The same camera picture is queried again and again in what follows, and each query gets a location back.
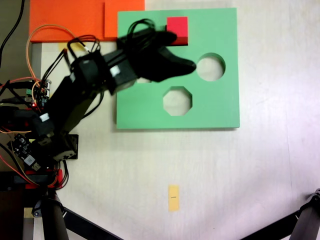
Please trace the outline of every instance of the circular hole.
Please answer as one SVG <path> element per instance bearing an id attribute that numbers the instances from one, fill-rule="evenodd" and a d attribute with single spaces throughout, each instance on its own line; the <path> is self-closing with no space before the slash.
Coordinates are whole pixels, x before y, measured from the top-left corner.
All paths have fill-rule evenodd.
<path id="1" fill-rule="evenodd" d="M 205 81 L 213 82 L 220 79 L 226 71 L 224 59 L 215 53 L 203 55 L 196 65 L 196 72 Z"/>

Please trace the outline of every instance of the orange wire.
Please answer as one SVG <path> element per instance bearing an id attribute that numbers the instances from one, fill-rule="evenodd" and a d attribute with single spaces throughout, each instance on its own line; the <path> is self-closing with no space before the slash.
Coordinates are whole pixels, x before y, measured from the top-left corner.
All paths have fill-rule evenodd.
<path id="1" fill-rule="evenodd" d="M 2 134 L 26 134 L 26 133 L 31 133 L 31 131 L 8 131 L 8 132 L 5 132 L 5 131 L 0 130 L 0 133 L 2 133 Z"/>
<path id="2" fill-rule="evenodd" d="M 48 188 L 53 187 L 57 181 L 58 181 L 58 175 L 55 177 L 54 182 L 48 185 Z"/>
<path id="3" fill-rule="evenodd" d="M 26 76 L 26 77 L 21 77 L 21 78 L 13 79 L 13 80 L 10 81 L 10 83 L 12 84 L 12 83 L 15 83 L 15 82 L 18 82 L 18 81 L 21 81 L 21 80 L 26 80 L 26 79 L 32 79 L 32 80 L 34 80 L 33 77 L 31 77 L 31 76 Z"/>
<path id="4" fill-rule="evenodd" d="M 69 30 L 68 28 L 66 28 L 65 26 L 61 26 L 61 25 L 57 25 L 57 24 L 44 24 L 44 25 L 38 26 L 35 30 L 33 30 L 32 33 L 30 34 L 27 42 L 26 42 L 26 46 L 25 46 L 25 56 L 26 56 L 26 63 L 27 63 L 27 65 L 28 65 L 30 74 L 32 75 L 32 77 L 33 77 L 34 79 L 36 78 L 36 75 L 35 75 L 32 67 L 31 67 L 30 59 L 29 59 L 30 41 L 31 41 L 32 36 L 33 36 L 37 31 L 39 31 L 40 29 L 43 29 L 43 28 L 45 28 L 45 27 L 55 27 L 55 28 L 58 28 L 58 29 L 62 29 L 62 30 L 65 30 L 65 31 L 67 31 L 68 33 L 70 33 L 74 38 L 77 37 L 72 31 L 70 31 L 70 30 Z"/>
<path id="5" fill-rule="evenodd" d="M 25 181 L 27 181 L 28 183 L 33 185 L 32 182 L 30 182 L 28 179 L 26 179 L 20 172 L 15 170 L 9 163 L 7 163 L 6 160 L 4 160 L 4 158 L 1 155 L 0 155 L 0 159 L 5 163 L 5 165 L 7 165 L 9 168 L 11 168 L 13 171 L 15 171 L 17 174 L 19 174 L 20 177 L 22 177 Z"/>

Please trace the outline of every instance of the yellow sticky note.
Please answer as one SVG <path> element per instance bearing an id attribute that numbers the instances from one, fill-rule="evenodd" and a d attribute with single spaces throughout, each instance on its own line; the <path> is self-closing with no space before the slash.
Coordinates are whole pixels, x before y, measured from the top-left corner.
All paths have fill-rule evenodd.
<path id="1" fill-rule="evenodd" d="M 169 185 L 168 188 L 169 197 L 169 212 L 175 212 L 179 210 L 179 186 Z"/>
<path id="2" fill-rule="evenodd" d="M 77 51 L 85 51 L 84 47 L 83 47 L 79 42 L 72 43 L 71 47 L 72 47 L 72 50 L 73 50 L 74 52 L 77 52 Z M 58 49 L 59 49 L 60 52 L 61 52 L 63 49 L 68 49 L 68 47 L 67 47 L 67 42 L 59 42 L 59 43 L 58 43 Z"/>

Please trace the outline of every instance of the yellow paper strip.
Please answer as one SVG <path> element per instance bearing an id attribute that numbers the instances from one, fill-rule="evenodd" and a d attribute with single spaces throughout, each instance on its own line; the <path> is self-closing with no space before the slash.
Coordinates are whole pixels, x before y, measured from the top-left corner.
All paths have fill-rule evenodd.
<path id="1" fill-rule="evenodd" d="M 168 188 L 169 197 L 169 212 L 175 212 L 179 210 L 179 186 L 169 185 Z"/>

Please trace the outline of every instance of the white table surface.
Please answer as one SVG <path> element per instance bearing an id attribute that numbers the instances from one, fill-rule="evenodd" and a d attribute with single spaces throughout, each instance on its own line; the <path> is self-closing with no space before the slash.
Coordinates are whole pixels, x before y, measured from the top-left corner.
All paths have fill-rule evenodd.
<path id="1" fill-rule="evenodd" d="M 115 98 L 105 94 L 73 131 L 79 159 L 68 161 L 62 203 L 125 240 L 237 240 L 299 209 L 320 187 L 320 1 L 145 5 L 237 8 L 240 128 L 118 131 Z M 103 53 L 114 49 L 103 43 Z M 58 53 L 57 43 L 42 44 L 42 74 Z M 68 74 L 60 64 L 52 88 Z M 176 212 L 171 184 L 180 190 Z M 41 227 L 37 219 L 35 240 Z"/>

